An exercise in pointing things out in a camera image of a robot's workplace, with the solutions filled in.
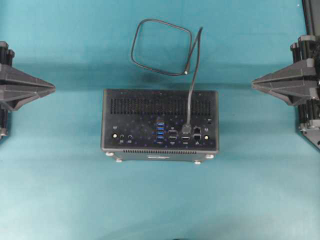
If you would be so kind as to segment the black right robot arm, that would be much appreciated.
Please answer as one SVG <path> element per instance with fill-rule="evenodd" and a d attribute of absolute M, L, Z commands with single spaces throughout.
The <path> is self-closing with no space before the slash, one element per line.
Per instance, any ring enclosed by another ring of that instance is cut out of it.
<path fill-rule="evenodd" d="M 320 128 L 320 2 L 302 1 L 306 34 L 290 45 L 293 63 L 252 81 L 252 88 L 298 110 L 303 133 Z"/>

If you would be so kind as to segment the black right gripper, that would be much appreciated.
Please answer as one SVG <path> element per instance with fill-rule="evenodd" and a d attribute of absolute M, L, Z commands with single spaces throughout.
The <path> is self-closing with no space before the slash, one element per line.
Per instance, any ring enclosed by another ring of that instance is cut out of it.
<path fill-rule="evenodd" d="M 293 64 L 252 81 L 252 88 L 297 107 L 299 130 L 320 128 L 320 37 L 302 35 L 290 46 Z M 311 80 L 316 86 L 270 88 L 263 84 L 279 81 Z"/>

